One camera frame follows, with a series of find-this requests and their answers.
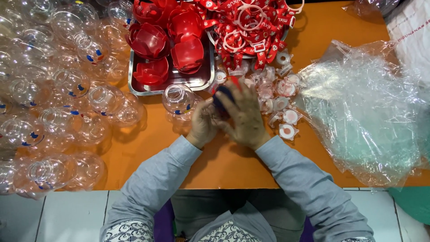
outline plastic wrap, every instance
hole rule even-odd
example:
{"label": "plastic wrap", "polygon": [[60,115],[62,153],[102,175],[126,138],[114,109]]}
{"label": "plastic wrap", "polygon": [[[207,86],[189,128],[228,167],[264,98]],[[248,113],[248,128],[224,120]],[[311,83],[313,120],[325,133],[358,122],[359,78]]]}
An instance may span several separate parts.
{"label": "plastic wrap", "polygon": [[346,11],[351,11],[362,18],[373,16],[381,12],[387,16],[397,5],[400,0],[355,0],[351,5],[343,7]]}
{"label": "plastic wrap", "polygon": [[422,165],[417,117],[426,103],[418,95],[419,76],[390,61],[393,47],[379,41],[352,48],[333,40],[299,72],[295,105],[340,171],[368,186],[402,186]]}

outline hand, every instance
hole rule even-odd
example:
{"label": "hand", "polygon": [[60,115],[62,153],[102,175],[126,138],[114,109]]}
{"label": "hand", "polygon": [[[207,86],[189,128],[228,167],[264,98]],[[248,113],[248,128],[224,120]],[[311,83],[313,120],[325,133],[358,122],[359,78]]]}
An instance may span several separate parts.
{"label": "hand", "polygon": [[224,93],[215,93],[228,114],[232,117],[235,128],[232,128],[225,121],[217,120],[216,124],[230,136],[231,140],[257,150],[270,140],[270,135],[264,128],[255,88],[253,86],[247,87],[242,81],[239,83],[242,91],[233,82],[228,81],[226,83],[236,104]]}
{"label": "hand", "polygon": [[209,143],[218,131],[215,123],[220,118],[212,103],[213,98],[199,102],[191,117],[192,127],[187,140],[199,149]]}

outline stainless steel tray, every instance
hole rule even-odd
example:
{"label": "stainless steel tray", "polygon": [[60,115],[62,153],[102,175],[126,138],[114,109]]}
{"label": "stainless steel tray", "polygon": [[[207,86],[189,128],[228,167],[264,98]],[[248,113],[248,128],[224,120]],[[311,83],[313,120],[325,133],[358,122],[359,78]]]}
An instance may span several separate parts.
{"label": "stainless steel tray", "polygon": [[146,59],[130,52],[130,65],[129,65],[129,89],[130,92],[137,96],[148,96],[162,94],[164,90],[171,84],[184,84],[190,87],[193,91],[200,91],[209,87],[215,77],[215,61],[214,61],[214,47],[209,41],[207,35],[202,36],[202,44],[204,48],[204,61],[199,71],[194,74],[180,73],[173,67],[172,58],[169,55],[167,61],[169,62],[169,76],[165,83],[159,86],[142,85],[136,78],[133,77],[133,72],[136,71],[138,63],[145,63]]}

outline pile of bottles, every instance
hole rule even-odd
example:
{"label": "pile of bottles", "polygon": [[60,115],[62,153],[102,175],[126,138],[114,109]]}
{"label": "pile of bottles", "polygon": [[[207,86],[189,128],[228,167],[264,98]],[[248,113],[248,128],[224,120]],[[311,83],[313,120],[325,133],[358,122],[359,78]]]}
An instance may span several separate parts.
{"label": "pile of bottles", "polygon": [[144,106],[127,80],[134,21],[127,0],[5,0],[0,6],[0,194],[37,199],[91,190],[105,168],[92,152]]}

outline person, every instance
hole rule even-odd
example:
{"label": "person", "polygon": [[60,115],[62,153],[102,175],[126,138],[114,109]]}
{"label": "person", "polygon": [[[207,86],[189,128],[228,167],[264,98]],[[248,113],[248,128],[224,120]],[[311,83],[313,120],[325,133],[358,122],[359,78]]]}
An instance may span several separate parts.
{"label": "person", "polygon": [[[226,86],[234,102],[222,92],[215,95],[234,127],[216,115],[212,98],[198,103],[187,137],[180,136],[142,162],[126,181],[108,211],[100,241],[154,241],[154,214],[171,198],[177,232],[190,242],[298,242],[305,216],[315,227],[315,242],[373,242],[373,230],[351,196],[279,136],[270,137],[255,88],[230,81]],[[219,129],[236,143],[253,149],[281,189],[227,195],[221,189],[179,189],[201,149]],[[232,200],[234,195],[245,201]]]}

